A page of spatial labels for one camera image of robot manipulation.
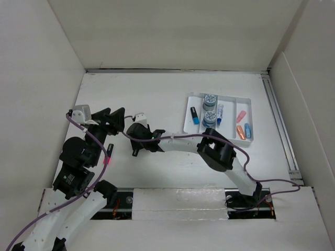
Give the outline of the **black highlighter with barcode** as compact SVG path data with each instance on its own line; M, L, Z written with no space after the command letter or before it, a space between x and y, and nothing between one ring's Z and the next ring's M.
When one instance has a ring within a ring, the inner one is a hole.
M132 153L132 156L137 157L139 153L139 150L134 150Z

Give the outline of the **black highlighter blue cap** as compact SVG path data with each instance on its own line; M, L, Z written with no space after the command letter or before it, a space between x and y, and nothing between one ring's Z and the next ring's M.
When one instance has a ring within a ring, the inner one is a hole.
M191 111L192 121L193 121L194 125L198 125L199 124L199 117L197 115L195 107L191 107L190 111Z

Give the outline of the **small blue cleaning gel jar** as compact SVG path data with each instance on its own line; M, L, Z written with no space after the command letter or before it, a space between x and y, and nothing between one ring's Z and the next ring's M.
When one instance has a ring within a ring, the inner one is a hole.
M206 111L203 116L202 125L206 128L213 128L216 125L217 115L214 111Z

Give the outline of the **large blue cleaning gel jar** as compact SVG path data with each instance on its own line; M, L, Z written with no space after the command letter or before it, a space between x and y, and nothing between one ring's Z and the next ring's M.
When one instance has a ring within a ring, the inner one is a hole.
M205 94L203 96L203 109L213 111L217 104L217 96L213 94Z

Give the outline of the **blue spray pen bottle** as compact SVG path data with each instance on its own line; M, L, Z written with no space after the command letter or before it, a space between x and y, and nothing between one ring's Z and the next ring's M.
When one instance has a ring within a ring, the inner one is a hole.
M217 105L217 125L219 126L222 122L223 118L223 109L224 105L223 104L218 104Z

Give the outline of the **pink eraser capsule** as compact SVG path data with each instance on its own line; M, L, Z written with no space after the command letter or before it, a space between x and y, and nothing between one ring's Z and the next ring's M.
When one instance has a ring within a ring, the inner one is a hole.
M240 111L240 113L237 116L236 123L240 123L242 119L246 116L247 112L245 110Z

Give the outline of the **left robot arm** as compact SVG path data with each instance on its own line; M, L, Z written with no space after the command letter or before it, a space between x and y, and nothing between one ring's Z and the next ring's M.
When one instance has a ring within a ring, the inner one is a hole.
M91 113L88 105L69 110L66 119L83 138L71 137L62 147L62 167L46 200L46 210L22 229L32 232L22 242L15 237L7 250L67 250L80 229L103 207L117 200L117 187L102 179L110 160L106 137L123 132L125 109Z

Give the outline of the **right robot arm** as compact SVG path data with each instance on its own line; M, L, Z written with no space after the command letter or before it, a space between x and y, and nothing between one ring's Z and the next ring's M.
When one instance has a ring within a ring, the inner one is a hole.
M237 186L239 195L231 198L241 208L251 208L261 200L262 185L250 178L237 158L233 144L213 128L201 134L173 134L162 129L150 131L133 123L126 132L137 156L142 149L154 152L187 152L198 154L213 170L224 173Z

